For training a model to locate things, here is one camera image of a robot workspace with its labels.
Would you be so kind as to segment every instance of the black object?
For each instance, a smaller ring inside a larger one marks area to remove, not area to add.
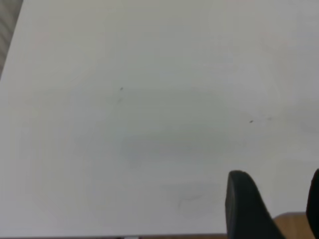
[[[319,169],[311,181],[306,215],[315,238],[319,239]]]
[[[284,239],[249,174],[242,171],[229,173],[225,208],[229,239]]]

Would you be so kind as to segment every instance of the white table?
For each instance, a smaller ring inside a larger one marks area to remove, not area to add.
[[[233,169],[272,216],[304,211],[318,25],[314,0],[26,0],[0,81],[0,237],[223,233]]]

